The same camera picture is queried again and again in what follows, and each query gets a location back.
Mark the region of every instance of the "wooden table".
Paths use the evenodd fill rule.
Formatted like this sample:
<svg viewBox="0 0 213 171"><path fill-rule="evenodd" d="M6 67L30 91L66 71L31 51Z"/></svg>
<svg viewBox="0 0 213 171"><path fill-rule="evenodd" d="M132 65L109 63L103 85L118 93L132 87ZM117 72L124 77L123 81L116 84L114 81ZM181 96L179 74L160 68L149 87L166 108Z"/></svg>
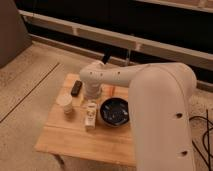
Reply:
<svg viewBox="0 0 213 171"><path fill-rule="evenodd" d="M78 75L68 74L59 93L70 92ZM110 85L103 85L102 96L98 104L110 97ZM67 116L58 104L54 104L35 149L55 155L61 164L59 155L78 157L101 162L135 166L134 147L131 137L130 124L118 128L105 125L100 117L97 118L95 130L86 131L84 127L86 101L82 91L73 98L74 113ZM128 98L127 89L116 87L114 97Z"/></svg>

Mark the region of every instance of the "remote control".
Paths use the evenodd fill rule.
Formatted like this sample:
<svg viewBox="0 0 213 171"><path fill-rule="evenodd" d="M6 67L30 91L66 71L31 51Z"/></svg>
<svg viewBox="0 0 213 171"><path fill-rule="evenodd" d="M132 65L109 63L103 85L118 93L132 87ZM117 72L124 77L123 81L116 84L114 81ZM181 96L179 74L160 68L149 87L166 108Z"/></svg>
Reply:
<svg viewBox="0 0 213 171"><path fill-rule="evenodd" d="M79 80L75 81L75 84L74 84L72 91L71 91L71 95L74 96L74 97L78 96L78 94L81 90L81 86L82 86L81 81L79 81Z"/></svg>

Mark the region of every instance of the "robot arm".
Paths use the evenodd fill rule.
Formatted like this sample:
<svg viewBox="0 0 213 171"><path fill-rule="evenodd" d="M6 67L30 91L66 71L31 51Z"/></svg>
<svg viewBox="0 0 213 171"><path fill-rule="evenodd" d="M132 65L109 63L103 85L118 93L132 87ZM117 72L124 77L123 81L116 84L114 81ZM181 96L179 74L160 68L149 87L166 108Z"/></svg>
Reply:
<svg viewBox="0 0 213 171"><path fill-rule="evenodd" d="M98 97L101 83L129 87L137 170L195 171L188 122L188 99L196 87L192 70L181 63L103 67L96 61L81 70L85 96Z"/></svg>

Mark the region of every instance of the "small container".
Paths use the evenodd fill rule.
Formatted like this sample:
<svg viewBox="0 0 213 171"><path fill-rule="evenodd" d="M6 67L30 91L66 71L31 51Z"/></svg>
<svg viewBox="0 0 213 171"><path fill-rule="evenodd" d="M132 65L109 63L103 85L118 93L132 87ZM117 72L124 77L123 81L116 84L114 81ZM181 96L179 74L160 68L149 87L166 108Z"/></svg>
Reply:
<svg viewBox="0 0 213 171"><path fill-rule="evenodd" d="M60 95L57 98L57 104L63 108L64 114L69 114L72 112L72 96L69 93Z"/></svg>

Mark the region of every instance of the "speckled floor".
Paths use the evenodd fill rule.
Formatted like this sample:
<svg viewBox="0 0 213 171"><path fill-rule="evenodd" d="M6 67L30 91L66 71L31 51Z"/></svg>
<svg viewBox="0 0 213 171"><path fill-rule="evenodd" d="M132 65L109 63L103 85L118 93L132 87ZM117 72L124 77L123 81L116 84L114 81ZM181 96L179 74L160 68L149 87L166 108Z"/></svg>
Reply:
<svg viewBox="0 0 213 171"><path fill-rule="evenodd" d="M34 43L31 48L39 49L41 56L45 55L45 58L59 62L59 65L0 123L0 171L61 170L51 155L35 152L34 145L67 73L78 73L83 66L93 61L91 58L40 43ZM1 75L0 70L0 88L2 88L0 91L4 91L4 86L8 82L11 84L13 78L21 78L22 73L26 72L35 61L25 57L17 59L14 63L18 63L18 65L23 63L25 67L12 73L11 77L5 76L7 75L5 73L10 72L10 69L5 69L4 76ZM190 99L190 115L203 115L206 108L213 108L213 93L196 90L194 96ZM203 128L205 128L205 125L201 122L192 124L192 135L194 138L197 137L196 140L199 139ZM196 152L195 156L197 171L207 171ZM63 158L69 171L135 170L134 168L71 157Z"/></svg>

